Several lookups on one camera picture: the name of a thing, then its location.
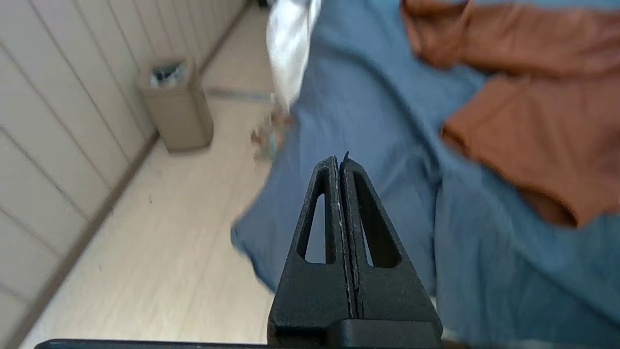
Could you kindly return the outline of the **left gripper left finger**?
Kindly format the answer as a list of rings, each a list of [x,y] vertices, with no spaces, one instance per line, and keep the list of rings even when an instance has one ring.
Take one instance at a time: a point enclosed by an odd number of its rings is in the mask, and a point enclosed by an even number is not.
[[[324,198],[323,264],[306,260],[319,197]],[[329,327],[357,313],[341,202],[339,164],[336,157],[327,157],[313,170],[273,299],[267,327],[270,347],[328,347]]]

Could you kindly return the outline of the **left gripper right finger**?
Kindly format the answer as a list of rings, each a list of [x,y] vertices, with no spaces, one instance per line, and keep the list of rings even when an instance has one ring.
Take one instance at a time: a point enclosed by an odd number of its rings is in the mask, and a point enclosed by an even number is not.
[[[349,156],[340,165],[340,190],[354,316],[427,323],[441,335],[441,320],[368,173]]]

